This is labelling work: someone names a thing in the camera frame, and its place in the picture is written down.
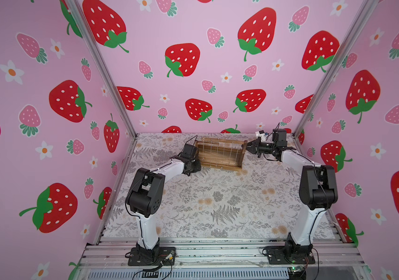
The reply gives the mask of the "wooden jewelry display stand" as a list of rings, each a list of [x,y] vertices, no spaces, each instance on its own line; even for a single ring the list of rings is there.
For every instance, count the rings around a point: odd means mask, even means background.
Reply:
[[[241,171],[248,141],[202,138],[195,141],[202,166],[220,170]]]

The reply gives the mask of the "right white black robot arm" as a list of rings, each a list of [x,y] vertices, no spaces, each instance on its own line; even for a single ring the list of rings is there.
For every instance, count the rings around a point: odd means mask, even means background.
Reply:
[[[293,230],[289,232],[283,251],[306,253],[313,249],[313,235],[327,210],[338,200],[335,169],[321,165],[289,147],[285,129],[274,129],[272,141],[267,135],[258,136],[246,145],[246,151],[258,157],[272,155],[300,175],[299,198],[302,207]]]

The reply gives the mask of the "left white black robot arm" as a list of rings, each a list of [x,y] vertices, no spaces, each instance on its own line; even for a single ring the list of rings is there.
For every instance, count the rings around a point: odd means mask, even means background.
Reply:
[[[197,147],[185,144],[183,150],[158,168],[137,170],[125,203],[130,216],[138,223],[138,246],[154,252],[159,246],[155,215],[162,200],[164,185],[179,175],[191,176],[201,171]]]

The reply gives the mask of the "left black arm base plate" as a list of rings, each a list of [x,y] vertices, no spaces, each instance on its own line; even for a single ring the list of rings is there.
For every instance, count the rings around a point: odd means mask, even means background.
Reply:
[[[136,245],[128,254],[128,266],[170,266],[176,258],[175,247],[156,246],[153,250]]]

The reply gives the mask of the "aluminium rail frame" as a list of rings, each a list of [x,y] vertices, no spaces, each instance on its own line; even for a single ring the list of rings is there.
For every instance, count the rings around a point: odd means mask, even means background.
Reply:
[[[287,263],[270,247],[282,240],[163,238],[175,257],[155,273],[129,266],[135,238],[101,238],[86,246],[76,280],[372,280],[358,249],[340,239],[319,239],[307,259]]]

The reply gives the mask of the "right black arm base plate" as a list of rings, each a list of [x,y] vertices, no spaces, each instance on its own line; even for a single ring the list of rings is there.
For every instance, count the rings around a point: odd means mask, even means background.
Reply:
[[[312,247],[299,246],[293,249],[288,246],[267,246],[263,248],[262,254],[267,257],[271,265],[306,265],[315,264]]]

